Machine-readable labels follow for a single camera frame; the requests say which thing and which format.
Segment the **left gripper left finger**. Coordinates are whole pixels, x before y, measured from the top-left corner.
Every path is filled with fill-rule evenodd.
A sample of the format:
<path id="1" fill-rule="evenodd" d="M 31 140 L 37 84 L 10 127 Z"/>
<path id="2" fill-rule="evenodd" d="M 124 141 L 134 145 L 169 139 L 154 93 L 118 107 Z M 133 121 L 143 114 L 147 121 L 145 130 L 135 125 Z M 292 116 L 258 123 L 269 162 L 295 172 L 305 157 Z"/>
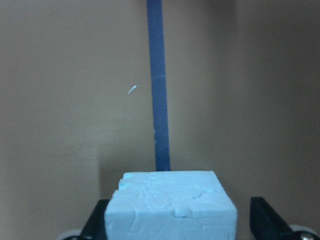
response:
<path id="1" fill-rule="evenodd" d="M 101 199 L 95 205 L 86 224 L 80 232 L 81 240 L 107 240 L 105 228 L 105 211 L 109 203 L 109 199 Z"/>

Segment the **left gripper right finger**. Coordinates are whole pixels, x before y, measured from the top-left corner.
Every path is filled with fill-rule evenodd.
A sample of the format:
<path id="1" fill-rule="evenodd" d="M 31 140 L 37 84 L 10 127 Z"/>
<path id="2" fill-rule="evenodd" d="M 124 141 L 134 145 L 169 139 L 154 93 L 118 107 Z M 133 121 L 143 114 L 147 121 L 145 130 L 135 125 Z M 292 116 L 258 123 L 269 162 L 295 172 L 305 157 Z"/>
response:
<path id="1" fill-rule="evenodd" d="M 263 197 L 251 197 L 249 226 L 256 240 L 289 240 L 293 234 L 289 225 Z"/>

